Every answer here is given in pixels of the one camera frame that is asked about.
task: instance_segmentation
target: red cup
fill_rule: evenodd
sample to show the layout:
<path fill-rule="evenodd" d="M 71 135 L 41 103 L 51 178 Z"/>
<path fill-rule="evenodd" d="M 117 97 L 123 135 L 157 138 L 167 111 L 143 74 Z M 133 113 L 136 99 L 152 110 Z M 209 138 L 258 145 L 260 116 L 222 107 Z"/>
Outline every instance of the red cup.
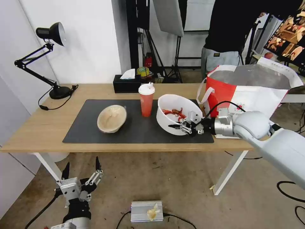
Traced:
<path fill-rule="evenodd" d="M 141 99 L 142 116 L 149 117 L 152 114 L 153 94 L 151 95 L 140 94 L 140 99 Z"/>
<path fill-rule="evenodd" d="M 152 113 L 154 92 L 155 88 L 153 87 L 153 83 L 143 84 L 139 87 L 141 111 L 143 117 L 149 117 Z"/>

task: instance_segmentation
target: shopping bag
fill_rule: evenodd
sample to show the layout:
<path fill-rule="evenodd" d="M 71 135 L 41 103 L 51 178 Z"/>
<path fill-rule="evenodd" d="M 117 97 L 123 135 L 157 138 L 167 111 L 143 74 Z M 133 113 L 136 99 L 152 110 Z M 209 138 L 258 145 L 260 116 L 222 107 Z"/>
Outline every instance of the shopping bag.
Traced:
<path fill-rule="evenodd" d="M 291 68 L 266 58 L 260 58 L 255 65 L 220 65 L 209 72 L 206 78 L 205 94 L 201 100 L 204 80 L 197 92 L 197 102 L 203 104 L 207 114 L 221 101 L 223 103 L 210 116 L 217 117 L 219 108 L 228 108 L 235 119 L 243 111 L 261 111 L 268 118 L 272 116 L 288 90 L 303 85 Z"/>

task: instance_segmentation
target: beige bowl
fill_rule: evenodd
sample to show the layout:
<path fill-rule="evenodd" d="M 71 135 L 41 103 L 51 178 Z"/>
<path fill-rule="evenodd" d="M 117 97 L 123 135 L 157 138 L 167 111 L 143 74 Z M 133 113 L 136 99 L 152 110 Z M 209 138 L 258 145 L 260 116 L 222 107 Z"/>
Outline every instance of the beige bowl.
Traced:
<path fill-rule="evenodd" d="M 98 116 L 98 128 L 103 133 L 115 133 L 127 118 L 126 109 L 120 105 L 106 107 Z"/>

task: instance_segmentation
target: black tissue box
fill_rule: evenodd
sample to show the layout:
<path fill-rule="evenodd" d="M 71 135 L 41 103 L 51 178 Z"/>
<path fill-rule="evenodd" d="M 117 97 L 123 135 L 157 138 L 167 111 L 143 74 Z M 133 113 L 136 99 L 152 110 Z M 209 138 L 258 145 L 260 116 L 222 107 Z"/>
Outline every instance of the black tissue box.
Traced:
<path fill-rule="evenodd" d="M 138 93 L 141 86 L 140 75 L 136 75 L 135 79 L 122 80 L 122 75 L 115 75 L 113 80 L 113 88 L 115 93 Z"/>

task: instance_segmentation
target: bowl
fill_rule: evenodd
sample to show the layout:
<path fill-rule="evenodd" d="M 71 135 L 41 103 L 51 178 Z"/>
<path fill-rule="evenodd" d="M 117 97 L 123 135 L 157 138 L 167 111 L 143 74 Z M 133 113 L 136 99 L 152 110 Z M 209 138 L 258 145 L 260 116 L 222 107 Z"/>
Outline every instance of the bowl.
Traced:
<path fill-rule="evenodd" d="M 202 119 L 202 111 L 200 108 L 190 101 L 187 98 L 184 98 L 180 95 L 175 94 L 165 94 L 161 96 L 158 99 L 158 111 L 157 111 L 157 122 L 158 124 L 167 132 L 174 134 L 174 135 L 186 135 L 185 132 L 183 132 L 180 129 L 174 129 L 172 127 L 169 127 L 168 125 L 173 124 L 180 124 L 178 123 L 178 118 L 174 114 L 168 114 L 165 115 L 162 110 L 181 110 L 182 108 L 182 114 L 185 116 L 188 115 L 190 111 L 194 111 L 199 119 Z"/>
<path fill-rule="evenodd" d="M 120 105 L 106 107 L 98 116 L 97 125 L 103 133 L 115 133 L 125 123 L 126 109 Z"/>

